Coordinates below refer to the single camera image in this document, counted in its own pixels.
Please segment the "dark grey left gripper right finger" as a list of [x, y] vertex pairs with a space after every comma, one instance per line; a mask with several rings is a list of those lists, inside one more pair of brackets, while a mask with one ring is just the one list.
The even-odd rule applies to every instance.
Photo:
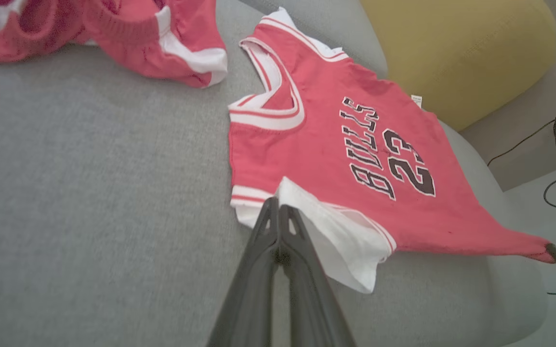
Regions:
[[292, 347], [354, 347], [300, 211], [283, 205], [278, 221], [278, 254], [290, 281]]

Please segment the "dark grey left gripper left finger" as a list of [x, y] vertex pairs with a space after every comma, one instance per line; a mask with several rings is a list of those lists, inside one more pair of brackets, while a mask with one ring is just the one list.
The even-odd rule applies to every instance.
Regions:
[[208, 338], [208, 347], [269, 347], [278, 267], [278, 200], [261, 206], [238, 269]]

